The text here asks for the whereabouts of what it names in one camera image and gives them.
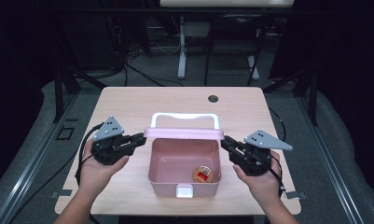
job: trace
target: basket handle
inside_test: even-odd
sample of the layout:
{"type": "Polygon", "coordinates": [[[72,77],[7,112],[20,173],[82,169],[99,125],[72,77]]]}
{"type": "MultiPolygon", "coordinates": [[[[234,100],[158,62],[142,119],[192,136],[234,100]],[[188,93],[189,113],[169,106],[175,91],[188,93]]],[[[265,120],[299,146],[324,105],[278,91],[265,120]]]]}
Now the basket handle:
{"type": "Polygon", "coordinates": [[[216,114],[185,114],[185,113],[155,113],[152,116],[151,120],[151,128],[155,128],[157,126],[157,118],[159,116],[169,116],[175,119],[196,119],[202,117],[211,117],[214,119],[214,129],[219,129],[219,118],[216,114]]]}

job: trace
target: orange object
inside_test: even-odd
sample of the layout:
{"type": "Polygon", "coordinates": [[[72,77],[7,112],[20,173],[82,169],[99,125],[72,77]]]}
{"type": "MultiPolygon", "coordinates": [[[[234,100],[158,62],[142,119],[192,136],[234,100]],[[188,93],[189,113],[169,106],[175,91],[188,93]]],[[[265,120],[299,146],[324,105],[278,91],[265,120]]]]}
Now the orange object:
{"type": "Polygon", "coordinates": [[[193,171],[195,183],[212,183],[214,180],[213,171],[207,166],[200,166],[193,171]]]}

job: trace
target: small round object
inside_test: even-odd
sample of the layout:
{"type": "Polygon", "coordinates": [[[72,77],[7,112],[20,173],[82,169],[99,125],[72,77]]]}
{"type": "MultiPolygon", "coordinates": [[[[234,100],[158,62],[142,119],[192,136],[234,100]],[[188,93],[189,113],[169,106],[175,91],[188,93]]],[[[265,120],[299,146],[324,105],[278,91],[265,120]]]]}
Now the small round object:
{"type": "Polygon", "coordinates": [[[218,102],[218,96],[216,95],[210,95],[208,100],[211,102],[211,103],[216,103],[218,102]]]}
{"type": "Polygon", "coordinates": [[[197,167],[192,176],[195,183],[212,183],[214,180],[214,173],[208,166],[197,167]]]}

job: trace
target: dark background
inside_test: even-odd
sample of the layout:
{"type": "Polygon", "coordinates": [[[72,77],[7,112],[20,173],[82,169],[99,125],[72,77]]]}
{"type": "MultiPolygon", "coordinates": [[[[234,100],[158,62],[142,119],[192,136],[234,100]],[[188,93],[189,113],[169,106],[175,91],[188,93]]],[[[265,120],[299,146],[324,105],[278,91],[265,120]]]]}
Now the dark background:
{"type": "MultiPolygon", "coordinates": [[[[333,8],[340,12],[335,28],[326,19],[288,21],[270,76],[291,76],[310,66],[317,52],[324,53],[317,69],[319,91],[345,122],[355,161],[374,188],[374,1],[296,0],[294,4],[294,10],[333,8]],[[319,49],[326,35],[334,36],[333,43],[319,49]]],[[[103,20],[90,26],[93,24],[105,31],[103,20]]],[[[43,102],[41,88],[53,80],[60,60],[76,66],[95,60],[79,57],[82,50],[91,50],[86,49],[89,45],[71,39],[74,47],[59,46],[54,36],[52,27],[46,21],[38,22],[27,3],[0,1],[0,178],[32,127],[43,102]]],[[[99,35],[96,41],[114,51],[114,57],[97,62],[111,68],[117,55],[108,36],[99,35]]]]}

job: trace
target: cable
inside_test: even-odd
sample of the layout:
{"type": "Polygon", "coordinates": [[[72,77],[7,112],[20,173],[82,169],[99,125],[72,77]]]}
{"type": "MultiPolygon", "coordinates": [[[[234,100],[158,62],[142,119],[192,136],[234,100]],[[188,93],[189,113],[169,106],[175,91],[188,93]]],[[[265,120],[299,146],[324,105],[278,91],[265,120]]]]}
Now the cable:
{"type": "Polygon", "coordinates": [[[23,208],[35,197],[35,195],[43,189],[50,181],[53,180],[53,178],[56,177],[63,169],[67,166],[67,164],[73,159],[73,157],[76,155],[76,151],[73,153],[73,155],[70,157],[70,159],[67,160],[67,162],[53,175],[51,176],[40,188],[38,188],[27,200],[26,202],[18,209],[18,211],[15,213],[15,215],[12,217],[12,219],[8,222],[8,224],[11,224],[15,218],[18,216],[18,214],[23,210],[23,208]]]}
{"type": "MultiPolygon", "coordinates": [[[[88,139],[89,135],[91,135],[94,131],[100,129],[100,127],[102,127],[102,125],[103,124],[100,124],[100,125],[97,125],[97,126],[93,127],[92,130],[90,130],[87,133],[87,135],[85,136],[85,138],[84,138],[84,140],[82,142],[81,148],[80,148],[80,152],[79,152],[80,156],[82,155],[81,151],[83,151],[83,148],[84,148],[84,146],[85,146],[85,144],[87,142],[87,139],[88,139]]],[[[23,210],[23,208],[33,199],[33,197],[35,197],[35,195],[41,189],[43,189],[50,181],[53,180],[53,178],[56,177],[56,175],[58,175],[64,169],[64,167],[67,166],[67,164],[73,159],[73,157],[76,155],[77,152],[78,152],[78,150],[76,150],[75,152],[73,152],[72,156],[67,160],[67,162],[26,200],[26,202],[18,209],[18,211],[15,213],[15,215],[9,221],[9,224],[12,223],[15,220],[15,218],[18,216],[18,214],[21,212],[21,210],[23,210]]]]}
{"type": "Polygon", "coordinates": [[[96,155],[97,153],[99,153],[99,152],[101,152],[101,151],[102,151],[102,149],[97,150],[95,153],[93,153],[93,154],[91,154],[90,156],[88,156],[85,160],[83,160],[83,161],[81,162],[81,166],[82,166],[82,165],[84,164],[84,162],[87,161],[89,158],[93,157],[94,155],[96,155]]]}
{"type": "Polygon", "coordinates": [[[123,87],[128,85],[128,67],[123,64],[123,70],[125,71],[125,82],[123,83],[123,87]]]}
{"type": "Polygon", "coordinates": [[[145,77],[146,79],[150,80],[151,82],[157,84],[158,86],[165,87],[165,85],[158,83],[158,82],[155,81],[154,79],[161,80],[161,81],[174,82],[174,83],[177,83],[177,84],[180,85],[180,86],[184,86],[182,83],[177,82],[177,81],[172,81],[172,80],[168,80],[168,79],[162,79],[162,78],[158,78],[158,77],[150,77],[150,76],[148,76],[147,74],[145,74],[145,73],[139,71],[138,69],[134,68],[133,66],[129,65],[128,63],[125,63],[125,65],[128,66],[128,67],[130,67],[131,70],[137,72],[138,74],[142,75],[142,76],[145,77]]]}
{"type": "Polygon", "coordinates": [[[271,167],[267,166],[265,164],[265,162],[263,162],[258,156],[254,155],[254,154],[251,154],[251,155],[257,161],[259,161],[266,169],[268,169],[268,171],[271,172],[274,175],[274,177],[276,177],[276,179],[279,181],[279,185],[280,185],[279,197],[281,197],[283,192],[285,192],[285,186],[284,186],[284,183],[283,183],[283,169],[282,169],[282,166],[281,166],[280,162],[276,158],[270,156],[271,158],[274,158],[279,163],[280,175],[277,175],[276,172],[274,172],[273,169],[271,169],[271,167]]]}
{"type": "Polygon", "coordinates": [[[136,59],[140,55],[140,50],[142,49],[138,45],[130,46],[128,48],[128,58],[132,60],[136,59]]]}
{"type": "Polygon", "coordinates": [[[173,50],[173,51],[171,51],[171,52],[167,52],[166,50],[163,49],[164,47],[162,47],[162,46],[159,45],[158,43],[154,43],[154,44],[155,44],[156,46],[158,46],[158,48],[160,49],[160,51],[162,51],[162,53],[164,53],[164,54],[168,54],[168,55],[171,55],[171,54],[176,53],[176,52],[180,49],[180,47],[181,47],[181,45],[178,44],[178,46],[177,46],[177,48],[176,48],[175,50],[173,50]]]}
{"type": "Polygon", "coordinates": [[[285,130],[285,125],[283,123],[283,120],[280,118],[280,116],[272,109],[270,108],[270,106],[268,106],[268,109],[271,113],[273,113],[277,119],[279,119],[280,123],[282,124],[282,127],[283,127],[283,133],[284,133],[284,136],[283,136],[283,142],[285,142],[285,138],[286,138],[286,130],[285,130]]]}
{"type": "Polygon", "coordinates": [[[178,29],[178,25],[177,25],[177,22],[175,22],[174,17],[172,17],[172,21],[173,21],[174,27],[177,30],[178,34],[180,34],[180,30],[178,29]]]}
{"type": "Polygon", "coordinates": [[[101,123],[99,125],[94,126],[90,131],[88,131],[88,133],[85,135],[84,139],[82,140],[81,147],[79,148],[78,169],[76,170],[76,175],[75,175],[76,182],[77,182],[78,185],[79,185],[79,180],[80,180],[80,177],[81,177],[82,156],[83,156],[83,153],[84,153],[85,144],[87,143],[89,136],[94,131],[99,130],[102,127],[103,124],[104,123],[101,123]]]}
{"type": "Polygon", "coordinates": [[[94,77],[96,79],[105,78],[105,77],[113,77],[114,75],[120,73],[122,71],[122,69],[123,69],[123,65],[120,66],[120,67],[114,68],[113,70],[109,71],[108,73],[100,74],[100,75],[90,75],[90,77],[94,77]]]}

